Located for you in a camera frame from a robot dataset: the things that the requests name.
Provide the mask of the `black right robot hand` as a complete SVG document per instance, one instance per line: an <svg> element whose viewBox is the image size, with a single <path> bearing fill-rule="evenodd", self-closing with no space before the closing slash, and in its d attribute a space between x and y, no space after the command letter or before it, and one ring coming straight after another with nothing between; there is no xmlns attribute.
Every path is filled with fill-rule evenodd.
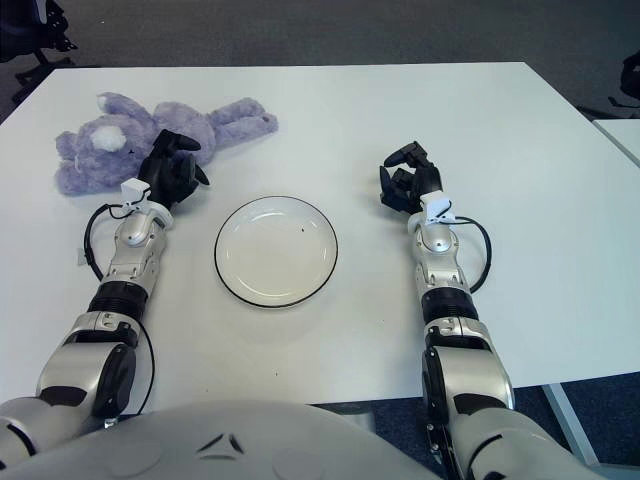
<svg viewBox="0 0 640 480"><path fill-rule="evenodd" d="M395 211L415 214L421 197L442 189L438 168L417 142L393 152L379 167L381 203Z"/></svg>

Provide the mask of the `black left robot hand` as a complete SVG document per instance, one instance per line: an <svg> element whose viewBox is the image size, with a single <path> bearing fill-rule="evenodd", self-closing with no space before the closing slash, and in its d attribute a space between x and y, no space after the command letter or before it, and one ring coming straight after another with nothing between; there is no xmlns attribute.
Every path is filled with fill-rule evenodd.
<svg viewBox="0 0 640 480"><path fill-rule="evenodd" d="M138 179L149 185L148 199L171 210L199 185L209 186L209 179L193 155L200 149L196 140L163 129L138 172Z"/></svg>

